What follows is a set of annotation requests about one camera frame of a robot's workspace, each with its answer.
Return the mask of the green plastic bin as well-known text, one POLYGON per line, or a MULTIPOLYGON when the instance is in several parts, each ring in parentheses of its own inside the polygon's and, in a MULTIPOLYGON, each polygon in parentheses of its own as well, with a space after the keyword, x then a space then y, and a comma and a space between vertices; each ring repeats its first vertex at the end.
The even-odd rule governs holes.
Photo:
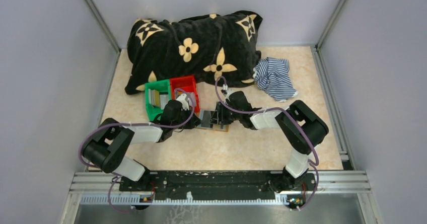
POLYGON ((147 112, 147 115, 149 117, 149 120, 154 120, 154 118, 156 116, 163 113, 163 109, 154 107, 154 106, 149 104, 148 90, 149 89, 155 89, 155 90, 158 90, 160 92, 168 92, 169 93, 169 100, 171 100, 172 97, 171 97, 169 80, 161 80, 161 81, 147 83, 145 85, 145 87, 146 87, 146 90, 145 90, 146 112, 147 112))

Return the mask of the yellow leather card holder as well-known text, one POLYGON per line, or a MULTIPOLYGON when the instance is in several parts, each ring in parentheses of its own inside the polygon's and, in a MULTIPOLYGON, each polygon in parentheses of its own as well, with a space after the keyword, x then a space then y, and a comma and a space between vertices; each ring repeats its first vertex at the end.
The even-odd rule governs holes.
POLYGON ((196 129, 201 129, 201 130, 212 130, 212 131, 228 132, 229 131, 229 126, 228 125, 224 125, 224 124, 218 124, 216 115, 217 115, 217 112, 215 111, 214 115, 211 118, 211 123, 213 124, 213 129, 202 129, 202 128, 199 128, 198 126, 200 124, 197 125, 195 128, 196 129))

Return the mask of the red plastic bin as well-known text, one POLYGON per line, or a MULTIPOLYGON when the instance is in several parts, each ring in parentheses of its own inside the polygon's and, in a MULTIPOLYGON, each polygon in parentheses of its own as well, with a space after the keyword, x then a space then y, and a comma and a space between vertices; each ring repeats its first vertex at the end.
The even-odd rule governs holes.
POLYGON ((197 88, 196 88, 196 80, 193 75, 170 78, 169 84, 170 84, 172 99, 176 99, 176 97, 181 94, 180 91, 178 91, 178 93, 175 94, 176 88, 183 89, 184 91, 190 93, 191 97, 195 101, 195 112, 196 113, 200 112, 199 97, 198 97, 197 88))

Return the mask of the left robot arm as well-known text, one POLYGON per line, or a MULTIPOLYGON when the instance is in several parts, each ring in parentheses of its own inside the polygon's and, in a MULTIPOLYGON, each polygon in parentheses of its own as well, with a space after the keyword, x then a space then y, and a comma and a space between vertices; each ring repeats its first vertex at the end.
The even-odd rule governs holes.
POLYGON ((164 142, 176 129, 193 129, 200 125, 189 103, 170 100, 163 112, 149 123, 120 123, 107 118, 79 147, 79 157, 90 166, 104 173, 113 173, 131 180, 139 191, 151 184, 149 170, 141 163, 126 156, 128 148, 137 143, 164 142))

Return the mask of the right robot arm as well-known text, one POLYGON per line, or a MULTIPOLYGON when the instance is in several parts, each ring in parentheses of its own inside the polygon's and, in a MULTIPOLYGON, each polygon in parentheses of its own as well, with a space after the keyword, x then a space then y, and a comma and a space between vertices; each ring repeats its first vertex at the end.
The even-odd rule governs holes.
POLYGON ((253 108, 242 91, 221 90, 225 96, 220 100, 220 115, 230 122, 238 120, 251 130, 280 129, 293 150, 282 177, 272 181, 277 187, 298 189, 310 165, 319 165, 315 147, 329 133, 326 123, 303 101, 296 100, 287 108, 253 108))

